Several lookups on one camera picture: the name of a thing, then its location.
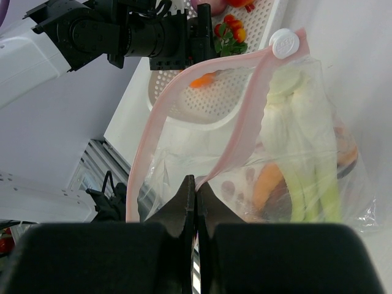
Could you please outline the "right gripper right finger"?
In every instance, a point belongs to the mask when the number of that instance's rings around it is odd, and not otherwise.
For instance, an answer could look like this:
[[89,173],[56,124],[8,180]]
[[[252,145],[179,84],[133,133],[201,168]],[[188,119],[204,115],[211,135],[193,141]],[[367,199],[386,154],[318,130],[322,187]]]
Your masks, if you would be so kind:
[[227,238],[221,227],[232,227],[245,223],[204,183],[196,192],[197,233],[200,255],[200,282],[202,293],[223,293],[223,261],[225,249],[223,241]]

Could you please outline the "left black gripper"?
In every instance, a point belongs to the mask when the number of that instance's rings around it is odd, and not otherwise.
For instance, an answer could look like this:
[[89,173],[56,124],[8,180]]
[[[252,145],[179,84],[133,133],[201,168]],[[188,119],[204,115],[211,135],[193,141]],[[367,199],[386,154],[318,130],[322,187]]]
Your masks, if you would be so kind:
[[211,6],[197,17],[173,1],[112,1],[110,19],[120,28],[118,49],[108,61],[122,68],[126,57],[146,57],[151,70],[183,70],[216,58]]

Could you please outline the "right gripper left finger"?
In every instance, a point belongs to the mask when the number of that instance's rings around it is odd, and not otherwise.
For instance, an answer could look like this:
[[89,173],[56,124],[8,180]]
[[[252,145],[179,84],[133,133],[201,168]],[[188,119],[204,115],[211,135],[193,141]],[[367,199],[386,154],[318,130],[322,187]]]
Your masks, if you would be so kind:
[[154,293],[192,293],[195,239],[195,178],[187,175],[177,193],[145,221],[160,224],[160,243]]

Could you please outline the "orange persimmon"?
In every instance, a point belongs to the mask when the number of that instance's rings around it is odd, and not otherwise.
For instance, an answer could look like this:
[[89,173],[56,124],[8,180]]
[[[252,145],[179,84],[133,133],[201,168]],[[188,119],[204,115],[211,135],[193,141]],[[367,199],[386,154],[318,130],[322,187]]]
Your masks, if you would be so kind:
[[206,87],[208,85],[210,85],[211,83],[213,83],[215,81],[215,77],[216,77],[216,73],[206,73],[203,76],[201,76],[200,78],[192,81],[190,83],[190,87],[192,89],[198,89],[198,88],[203,88]]

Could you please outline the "white perforated plastic basket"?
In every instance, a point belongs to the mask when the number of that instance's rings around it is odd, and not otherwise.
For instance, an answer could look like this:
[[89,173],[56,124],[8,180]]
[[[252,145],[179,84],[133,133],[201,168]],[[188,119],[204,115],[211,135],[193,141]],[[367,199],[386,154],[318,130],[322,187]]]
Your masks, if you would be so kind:
[[[242,21],[247,33],[246,55],[268,46],[271,35],[281,28],[287,1],[255,1],[255,9],[227,7],[225,12],[212,18],[212,24],[221,23],[227,14]],[[168,111],[168,120],[178,124],[213,125],[233,118],[241,106],[246,87],[257,65],[241,58],[233,67],[219,68],[211,84],[192,88],[188,84],[175,94]]]

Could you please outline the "purple sweet potato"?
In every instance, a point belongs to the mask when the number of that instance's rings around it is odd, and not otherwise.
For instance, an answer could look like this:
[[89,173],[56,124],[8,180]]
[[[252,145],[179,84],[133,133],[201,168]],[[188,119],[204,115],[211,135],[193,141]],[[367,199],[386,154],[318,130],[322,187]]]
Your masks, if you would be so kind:
[[[335,126],[337,141],[337,177],[343,178],[355,167],[358,148],[351,133],[344,126]],[[279,167],[267,163],[254,184],[252,204],[256,211],[266,212],[272,206],[282,207],[291,204],[287,185]]]

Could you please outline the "clear pink-dotted zip bag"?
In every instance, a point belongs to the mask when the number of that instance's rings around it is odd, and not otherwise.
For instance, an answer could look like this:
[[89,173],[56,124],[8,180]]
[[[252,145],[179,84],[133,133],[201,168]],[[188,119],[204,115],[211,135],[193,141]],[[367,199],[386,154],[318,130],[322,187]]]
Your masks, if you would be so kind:
[[152,218],[186,175],[247,222],[378,226],[355,140],[323,86],[305,30],[196,64],[154,103],[130,170],[126,220]]

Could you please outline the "green celery stalk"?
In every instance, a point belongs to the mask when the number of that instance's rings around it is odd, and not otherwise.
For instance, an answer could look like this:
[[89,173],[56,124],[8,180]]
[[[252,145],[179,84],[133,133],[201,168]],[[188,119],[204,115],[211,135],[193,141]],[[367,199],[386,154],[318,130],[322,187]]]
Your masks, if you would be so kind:
[[339,223],[337,143],[331,109],[320,84],[306,71],[275,71],[260,132],[265,150],[283,174],[292,222]]

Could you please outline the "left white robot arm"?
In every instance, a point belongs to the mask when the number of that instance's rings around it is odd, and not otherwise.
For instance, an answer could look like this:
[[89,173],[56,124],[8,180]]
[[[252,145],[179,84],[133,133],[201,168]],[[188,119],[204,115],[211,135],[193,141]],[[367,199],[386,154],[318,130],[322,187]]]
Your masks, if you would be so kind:
[[[129,56],[151,70],[183,70],[216,57],[212,8],[189,18],[181,1],[47,1],[1,34],[1,106],[99,56],[122,68]],[[122,221],[125,197],[45,186],[1,173],[1,227]]]

